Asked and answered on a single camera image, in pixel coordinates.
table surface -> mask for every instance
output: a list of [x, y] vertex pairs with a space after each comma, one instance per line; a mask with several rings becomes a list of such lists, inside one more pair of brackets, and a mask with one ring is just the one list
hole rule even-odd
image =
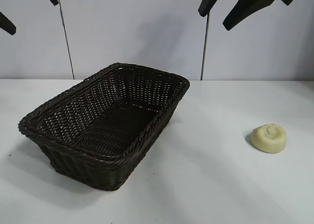
[[[191, 82], [127, 182], [103, 192], [53, 171], [17, 129], [74, 80], [0, 80], [1, 224], [313, 224], [314, 87]], [[279, 154], [252, 147], [255, 127], [287, 132]]]

